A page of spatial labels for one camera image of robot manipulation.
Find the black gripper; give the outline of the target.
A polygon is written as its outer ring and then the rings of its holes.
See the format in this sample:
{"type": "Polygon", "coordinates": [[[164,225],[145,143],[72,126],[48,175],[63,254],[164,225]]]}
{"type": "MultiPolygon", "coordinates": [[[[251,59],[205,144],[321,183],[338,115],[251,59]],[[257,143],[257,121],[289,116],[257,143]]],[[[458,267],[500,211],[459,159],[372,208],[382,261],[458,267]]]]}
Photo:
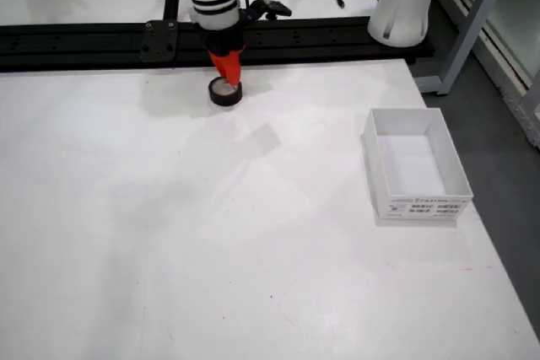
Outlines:
{"type": "Polygon", "coordinates": [[[244,28],[241,22],[223,30],[207,30],[200,24],[197,26],[213,65],[232,86],[240,83],[240,54],[246,46],[244,28]]]}

